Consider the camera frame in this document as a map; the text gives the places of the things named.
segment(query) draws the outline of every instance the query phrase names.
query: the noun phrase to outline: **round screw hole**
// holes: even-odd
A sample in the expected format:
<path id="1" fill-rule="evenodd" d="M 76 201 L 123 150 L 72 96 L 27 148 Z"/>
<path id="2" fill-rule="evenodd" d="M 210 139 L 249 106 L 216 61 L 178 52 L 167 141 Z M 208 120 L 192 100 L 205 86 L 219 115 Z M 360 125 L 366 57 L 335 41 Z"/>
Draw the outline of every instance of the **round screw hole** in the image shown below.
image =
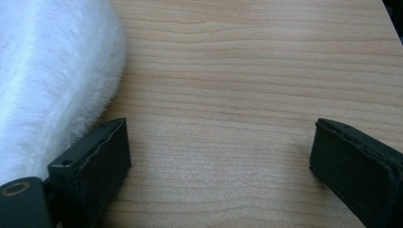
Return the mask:
<path id="1" fill-rule="evenodd" d="M 16 182 L 16 183 L 6 187 L 5 189 L 3 189 L 1 194 L 5 197 L 12 197 L 12 196 L 18 195 L 18 194 L 24 192 L 25 190 L 29 189 L 29 186 L 30 186 L 29 182 L 26 182 L 26 181 Z"/>
<path id="2" fill-rule="evenodd" d="M 64 161 L 62 161 L 62 165 L 63 165 L 63 166 L 69 166 L 69 165 L 71 165 L 71 164 L 73 164 L 73 161 L 72 161 L 72 160 L 64 160 Z"/>

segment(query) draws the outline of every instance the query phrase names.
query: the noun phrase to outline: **white fur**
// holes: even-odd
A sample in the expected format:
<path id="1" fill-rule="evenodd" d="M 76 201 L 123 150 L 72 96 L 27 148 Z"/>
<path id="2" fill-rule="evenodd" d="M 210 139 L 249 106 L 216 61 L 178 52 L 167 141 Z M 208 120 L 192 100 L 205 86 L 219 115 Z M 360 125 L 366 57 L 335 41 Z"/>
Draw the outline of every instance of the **white fur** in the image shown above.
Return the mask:
<path id="1" fill-rule="evenodd" d="M 1 0 L 0 185 L 46 178 L 100 117 L 124 64 L 107 0 Z"/>

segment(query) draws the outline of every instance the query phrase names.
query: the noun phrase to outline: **black plastic part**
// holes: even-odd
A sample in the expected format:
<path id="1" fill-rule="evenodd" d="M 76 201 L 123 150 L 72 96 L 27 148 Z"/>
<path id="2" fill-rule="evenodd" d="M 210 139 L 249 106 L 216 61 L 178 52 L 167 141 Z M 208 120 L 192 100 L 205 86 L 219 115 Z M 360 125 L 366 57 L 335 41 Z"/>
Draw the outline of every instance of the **black plastic part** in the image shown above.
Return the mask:
<path id="1" fill-rule="evenodd" d="M 310 169 L 367 227 L 403 227 L 403 155 L 344 123 L 319 119 Z"/>
<path id="2" fill-rule="evenodd" d="M 131 166 L 125 119 L 102 124 L 48 166 L 64 228 L 90 227 Z"/>
<path id="3" fill-rule="evenodd" d="M 54 227 L 41 179 L 23 178 L 0 187 L 0 227 Z"/>

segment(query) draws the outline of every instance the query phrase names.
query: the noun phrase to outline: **light brown wood tabletop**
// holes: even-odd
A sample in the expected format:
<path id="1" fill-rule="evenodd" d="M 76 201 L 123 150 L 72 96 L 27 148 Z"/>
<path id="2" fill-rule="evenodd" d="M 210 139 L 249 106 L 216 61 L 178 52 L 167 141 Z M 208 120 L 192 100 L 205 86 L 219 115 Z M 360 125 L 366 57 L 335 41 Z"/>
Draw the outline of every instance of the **light brown wood tabletop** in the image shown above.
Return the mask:
<path id="1" fill-rule="evenodd" d="M 381 0 L 112 0 L 128 57 L 103 121 L 133 167 L 97 227 L 363 227 L 309 170 L 327 118 L 403 151 Z"/>

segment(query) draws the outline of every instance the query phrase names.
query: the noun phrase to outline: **wooden table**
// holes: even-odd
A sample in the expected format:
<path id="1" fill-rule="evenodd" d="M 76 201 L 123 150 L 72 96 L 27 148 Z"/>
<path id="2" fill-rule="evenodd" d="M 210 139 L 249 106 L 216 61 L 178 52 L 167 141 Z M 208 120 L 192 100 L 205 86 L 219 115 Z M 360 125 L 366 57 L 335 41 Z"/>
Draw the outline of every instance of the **wooden table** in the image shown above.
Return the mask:
<path id="1" fill-rule="evenodd" d="M 133 167 L 98 227 L 361 227 L 309 170 L 317 118 L 403 151 L 403 47 L 381 0 L 113 0 L 105 120 Z"/>

